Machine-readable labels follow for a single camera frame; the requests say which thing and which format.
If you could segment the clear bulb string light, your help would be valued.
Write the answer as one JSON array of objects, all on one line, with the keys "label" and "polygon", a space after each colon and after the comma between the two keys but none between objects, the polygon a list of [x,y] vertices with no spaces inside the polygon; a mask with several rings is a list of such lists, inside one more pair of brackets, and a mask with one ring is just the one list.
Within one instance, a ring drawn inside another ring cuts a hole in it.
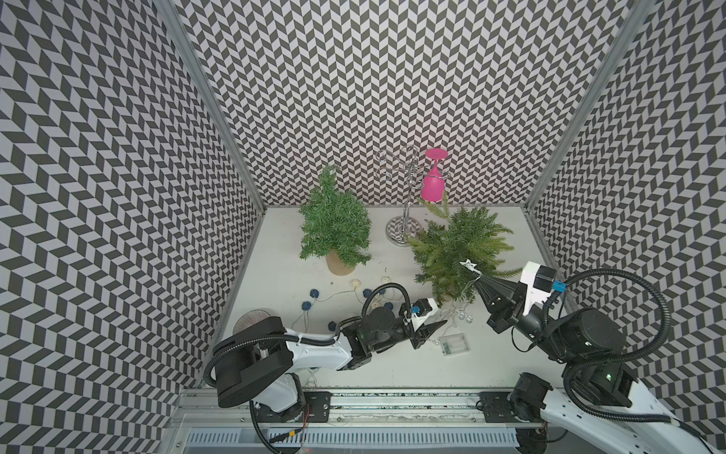
[{"label": "clear bulb string light", "polygon": [[465,308],[472,302],[472,299],[466,299],[465,296],[467,291],[469,291],[469,289],[474,289],[476,282],[482,278],[482,272],[478,270],[478,265],[476,265],[476,263],[474,263],[471,259],[461,261],[461,266],[472,274],[472,278],[464,286],[462,298],[447,303],[435,319],[436,322],[444,322],[441,326],[442,332],[438,334],[438,338],[433,340],[433,344],[435,345],[440,345],[442,343],[442,338],[451,328],[457,328],[459,322],[465,322],[468,320]]}]

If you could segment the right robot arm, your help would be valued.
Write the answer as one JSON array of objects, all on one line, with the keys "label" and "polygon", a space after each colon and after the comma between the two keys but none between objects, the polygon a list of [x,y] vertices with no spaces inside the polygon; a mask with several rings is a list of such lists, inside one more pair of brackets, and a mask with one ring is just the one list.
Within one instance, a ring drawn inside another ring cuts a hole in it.
[{"label": "right robot arm", "polygon": [[[520,421],[559,426],[609,453],[715,453],[703,435],[663,406],[629,363],[646,359],[667,343],[672,316],[664,295],[643,277],[615,269],[580,272],[563,281],[552,268],[527,263],[512,282],[469,266],[471,286],[489,311],[496,333],[519,331],[563,367],[563,387],[523,373],[507,400]],[[609,316],[582,308],[553,318],[552,306],[569,287],[590,277],[618,277],[646,291],[656,304],[659,328],[645,346],[631,352]]]}]

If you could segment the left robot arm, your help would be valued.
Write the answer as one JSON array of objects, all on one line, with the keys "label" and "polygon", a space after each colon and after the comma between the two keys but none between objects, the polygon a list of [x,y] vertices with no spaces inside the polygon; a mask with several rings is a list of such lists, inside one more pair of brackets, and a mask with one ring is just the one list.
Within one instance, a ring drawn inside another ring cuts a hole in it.
[{"label": "left robot arm", "polygon": [[332,333],[315,335],[284,326],[266,311],[217,344],[204,371],[204,382],[216,389],[221,408],[249,405],[253,416],[273,422],[299,420],[315,407],[304,391],[300,370],[353,371],[376,354],[408,342],[421,348],[447,323],[438,317],[433,298],[411,300],[398,283],[379,286],[396,289],[403,296],[397,310],[375,308],[368,296],[357,316],[335,324]]}]

